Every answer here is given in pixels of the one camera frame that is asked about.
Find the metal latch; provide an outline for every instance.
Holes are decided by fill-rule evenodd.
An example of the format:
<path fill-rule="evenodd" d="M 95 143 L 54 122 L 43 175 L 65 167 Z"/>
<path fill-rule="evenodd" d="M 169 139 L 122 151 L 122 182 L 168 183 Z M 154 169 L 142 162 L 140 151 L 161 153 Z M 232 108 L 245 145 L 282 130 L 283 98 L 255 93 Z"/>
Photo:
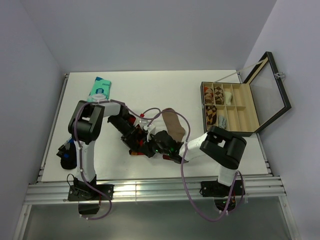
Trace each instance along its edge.
<path fill-rule="evenodd" d="M 274 77 L 278 78 L 278 79 L 280 78 L 281 80 L 284 80 L 286 78 L 286 75 L 285 75 L 285 73 L 283 71 L 281 71 L 281 72 L 275 73 Z"/>

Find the brown sock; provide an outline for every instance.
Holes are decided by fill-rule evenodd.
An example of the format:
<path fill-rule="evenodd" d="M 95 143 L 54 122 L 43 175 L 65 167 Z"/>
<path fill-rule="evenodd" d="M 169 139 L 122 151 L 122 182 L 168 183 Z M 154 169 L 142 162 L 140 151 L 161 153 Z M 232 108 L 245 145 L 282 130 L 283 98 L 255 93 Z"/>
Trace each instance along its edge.
<path fill-rule="evenodd" d="M 176 141 L 182 142 L 186 131 L 179 122 L 178 115 L 174 112 L 165 111 L 162 113 L 162 118 L 165 123 L 168 134 Z"/>
<path fill-rule="evenodd" d="M 214 99 L 217 105 L 223 105 L 225 103 L 224 91 L 219 86 L 214 88 Z"/>

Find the white wall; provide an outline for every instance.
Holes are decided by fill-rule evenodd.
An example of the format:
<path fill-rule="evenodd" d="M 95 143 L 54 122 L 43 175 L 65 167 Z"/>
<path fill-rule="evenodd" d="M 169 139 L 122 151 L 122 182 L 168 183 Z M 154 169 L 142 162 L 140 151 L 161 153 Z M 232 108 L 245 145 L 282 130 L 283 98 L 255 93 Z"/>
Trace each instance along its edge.
<path fill-rule="evenodd" d="M 1 1 L 0 33 L 0 239 L 9 240 L 40 169 L 63 75 L 19 1 Z"/>
<path fill-rule="evenodd" d="M 276 0 L 21 0 L 65 72 L 241 67 Z"/>
<path fill-rule="evenodd" d="M 305 240 L 320 236 L 320 1 L 277 0 L 246 65 L 271 51 L 292 109 L 261 135 Z"/>

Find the folded sock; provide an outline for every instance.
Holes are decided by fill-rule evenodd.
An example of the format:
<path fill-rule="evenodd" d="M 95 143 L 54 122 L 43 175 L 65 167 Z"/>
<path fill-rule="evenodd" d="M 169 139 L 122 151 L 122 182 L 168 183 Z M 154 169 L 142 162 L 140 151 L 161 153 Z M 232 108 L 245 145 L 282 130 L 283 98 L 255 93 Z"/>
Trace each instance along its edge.
<path fill-rule="evenodd" d="M 218 116 L 218 127 L 222 129 L 227 128 L 227 119 L 223 115 Z"/>
<path fill-rule="evenodd" d="M 225 97 L 225 104 L 231 105 L 232 93 L 228 91 L 224 91 L 224 97 Z"/>

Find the black box frame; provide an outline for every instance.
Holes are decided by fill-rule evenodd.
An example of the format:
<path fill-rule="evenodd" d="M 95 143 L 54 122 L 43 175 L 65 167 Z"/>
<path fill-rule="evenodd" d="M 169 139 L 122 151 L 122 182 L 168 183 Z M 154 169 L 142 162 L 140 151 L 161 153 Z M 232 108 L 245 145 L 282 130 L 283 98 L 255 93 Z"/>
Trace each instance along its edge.
<path fill-rule="evenodd" d="M 273 76 L 274 76 L 274 79 L 275 79 L 275 82 L 277 84 L 277 87 L 279 89 L 279 92 L 280 92 L 280 95 L 281 95 L 281 98 L 282 98 L 282 101 L 283 101 L 283 105 L 284 107 L 279 110 L 275 115 L 273 115 L 271 118 L 269 118 L 265 123 L 263 123 L 260 127 L 258 127 L 256 129 L 256 131 L 231 131 L 235 134 L 239 134 L 243 137 L 250 137 L 253 133 L 259 133 L 261 132 L 263 129 L 265 129 L 267 126 L 269 126 L 270 124 L 272 124 L 276 119 L 278 119 L 280 116 L 282 116 L 283 114 L 285 114 L 289 109 L 291 109 L 291 104 L 290 104 L 290 101 L 289 101 L 289 98 L 288 98 L 288 95 L 286 93 L 286 90 L 285 90 L 285 87 L 284 87 L 284 84 L 282 82 L 282 79 L 277 75 L 279 73 L 279 70 L 278 70 L 278 67 L 276 65 L 276 62 L 275 62 L 275 59 L 274 59 L 274 56 L 272 54 L 272 52 L 270 51 L 266 51 L 263 56 L 260 58 L 259 62 L 260 61 L 263 61 L 265 60 L 266 58 L 268 58 L 268 61 L 267 63 L 269 63 L 270 67 L 271 67 L 271 70 L 272 70 L 272 73 L 273 73 Z M 258 74 L 262 69 L 263 67 L 260 69 L 260 71 L 257 73 L 257 70 L 259 69 L 259 67 L 262 65 L 263 63 L 259 63 L 257 65 L 254 66 L 254 68 L 252 69 L 252 71 L 249 73 L 249 75 L 246 77 L 246 79 L 243 81 L 243 83 L 228 83 L 228 82 L 219 82 L 219 84 L 232 84 L 232 85 L 236 85 L 236 84 L 247 84 L 248 81 L 250 80 L 250 78 L 254 75 L 254 74 Z M 207 119 L 206 119 L 206 109 L 205 109 L 205 94 L 204 94 L 204 88 L 203 88 L 203 84 L 204 83 L 208 83 L 206 81 L 203 81 L 201 83 L 201 86 L 200 86 L 200 92 L 201 92 L 201 107 L 202 107 L 202 118 L 203 118 L 203 130 L 204 132 L 206 133 L 208 130 L 207 130 Z"/>

